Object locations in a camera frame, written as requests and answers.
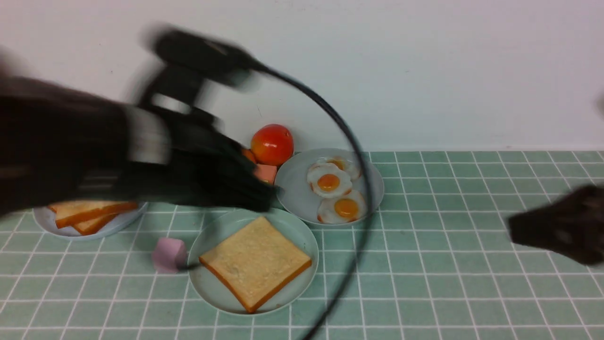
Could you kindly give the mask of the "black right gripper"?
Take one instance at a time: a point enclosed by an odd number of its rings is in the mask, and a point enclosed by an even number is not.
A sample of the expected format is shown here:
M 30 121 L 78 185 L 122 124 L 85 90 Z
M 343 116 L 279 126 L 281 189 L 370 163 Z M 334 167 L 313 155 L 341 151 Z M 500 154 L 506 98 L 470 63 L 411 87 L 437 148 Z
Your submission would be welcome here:
M 552 203 L 507 218 L 511 242 L 560 254 L 581 265 L 604 262 L 604 188 L 587 184 Z

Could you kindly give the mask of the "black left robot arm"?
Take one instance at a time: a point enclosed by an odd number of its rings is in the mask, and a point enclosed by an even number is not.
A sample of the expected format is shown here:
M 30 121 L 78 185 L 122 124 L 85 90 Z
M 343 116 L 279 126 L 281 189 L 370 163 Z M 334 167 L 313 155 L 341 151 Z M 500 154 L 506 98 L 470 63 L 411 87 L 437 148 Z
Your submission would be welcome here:
M 1 78 L 1 214 L 70 201 L 268 211 L 276 196 L 212 119 Z

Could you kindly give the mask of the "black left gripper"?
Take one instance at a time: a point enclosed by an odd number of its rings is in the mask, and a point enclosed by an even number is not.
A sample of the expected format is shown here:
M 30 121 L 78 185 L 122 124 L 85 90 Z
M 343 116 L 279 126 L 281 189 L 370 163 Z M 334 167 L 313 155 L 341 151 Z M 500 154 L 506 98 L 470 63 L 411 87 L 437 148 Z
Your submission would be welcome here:
M 241 145 L 205 112 L 126 112 L 128 165 L 123 196 L 184 206 L 270 210 L 277 190 L 260 180 Z

